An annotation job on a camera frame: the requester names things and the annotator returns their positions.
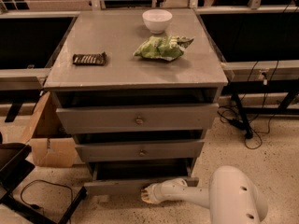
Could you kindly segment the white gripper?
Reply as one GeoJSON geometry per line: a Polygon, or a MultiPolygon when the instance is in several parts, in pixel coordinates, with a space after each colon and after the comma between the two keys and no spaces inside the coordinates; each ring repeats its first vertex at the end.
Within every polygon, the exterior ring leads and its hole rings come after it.
{"type": "Polygon", "coordinates": [[[153,183],[141,190],[141,200],[152,204],[165,201],[182,201],[183,190],[187,187],[187,182],[182,178],[153,183]]]}

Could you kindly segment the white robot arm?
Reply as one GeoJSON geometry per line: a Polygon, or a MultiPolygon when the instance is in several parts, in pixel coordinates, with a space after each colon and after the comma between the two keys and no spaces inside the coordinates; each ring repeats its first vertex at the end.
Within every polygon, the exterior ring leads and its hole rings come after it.
{"type": "Polygon", "coordinates": [[[219,167],[206,189],[189,187],[182,178],[153,183],[142,189],[145,203],[184,201],[205,207],[211,224],[261,224],[268,213],[268,203],[254,183],[233,166],[219,167]]]}

